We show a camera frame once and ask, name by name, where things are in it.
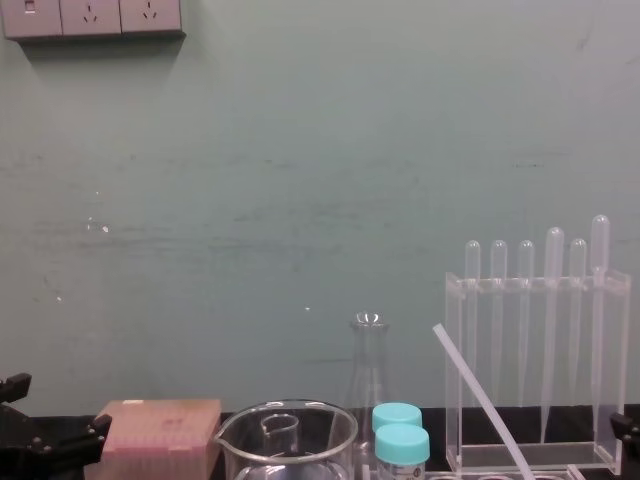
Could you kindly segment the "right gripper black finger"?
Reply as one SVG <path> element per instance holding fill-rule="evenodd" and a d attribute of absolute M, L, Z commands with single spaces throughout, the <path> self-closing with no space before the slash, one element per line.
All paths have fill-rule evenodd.
<path fill-rule="evenodd" d="M 639 423 L 632 418 L 613 413 L 610 416 L 610 424 L 614 436 L 622 444 L 623 459 L 621 479 L 640 480 L 639 476 L 639 449 L 640 433 Z"/>

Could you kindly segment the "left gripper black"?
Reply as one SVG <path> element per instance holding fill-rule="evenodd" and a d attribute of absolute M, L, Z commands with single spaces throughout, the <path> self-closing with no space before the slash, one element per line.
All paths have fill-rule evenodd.
<path fill-rule="evenodd" d="M 83 455 L 102 454 L 112 417 L 48 416 L 33 418 L 10 404 L 28 395 L 32 376 L 20 373 L 1 381 L 1 439 L 28 444 L 1 443 L 2 479 L 49 479 L 76 470 Z"/>

